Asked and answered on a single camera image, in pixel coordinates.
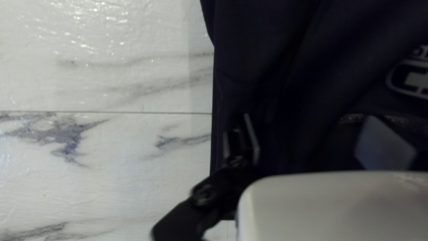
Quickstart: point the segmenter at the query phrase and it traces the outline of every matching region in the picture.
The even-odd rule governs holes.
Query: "black bag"
[[[364,169],[355,147],[370,115],[423,158],[428,1],[201,3],[214,44],[211,173],[240,112],[252,117],[266,176]]]

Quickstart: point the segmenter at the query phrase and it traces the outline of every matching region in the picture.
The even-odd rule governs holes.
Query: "gray marble veining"
[[[20,121],[21,125],[13,131],[2,133],[0,137],[14,136],[23,140],[30,140],[39,145],[50,143],[65,144],[64,147],[51,151],[51,154],[64,158],[68,163],[86,167],[75,159],[75,157],[82,155],[76,151],[82,140],[81,134],[108,120],[78,124],[76,119],[71,116],[57,118],[55,113],[48,112],[45,114],[24,114],[20,116],[0,115],[0,122],[5,121]],[[38,128],[38,123],[41,121],[45,124],[42,130]]]
[[[201,136],[180,138],[180,137],[164,137],[159,136],[160,140],[157,142],[156,147],[159,149],[157,153],[149,155],[145,159],[153,159],[169,153],[173,150],[180,148],[188,148],[201,143],[207,142],[211,139],[211,134],[204,134]]]

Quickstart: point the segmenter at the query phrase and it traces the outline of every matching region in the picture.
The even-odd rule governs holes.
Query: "marble wall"
[[[0,4],[0,241],[148,240],[209,172],[199,2]]]

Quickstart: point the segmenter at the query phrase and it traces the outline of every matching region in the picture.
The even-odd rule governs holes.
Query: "black fabric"
[[[274,175],[359,168],[352,160],[319,163],[328,155],[320,153],[325,143],[339,143],[346,132],[355,136],[349,128],[338,131],[337,122],[359,104],[387,110],[386,99],[395,99],[404,113],[424,110],[412,97],[376,86],[426,41],[428,1],[201,3],[214,44],[211,172],[222,165],[221,135],[236,112],[251,114],[262,150],[259,169]]]

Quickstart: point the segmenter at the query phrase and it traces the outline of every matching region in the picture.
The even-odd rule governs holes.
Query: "white plastic object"
[[[428,240],[425,172],[280,175],[250,185],[238,204],[239,241]]]

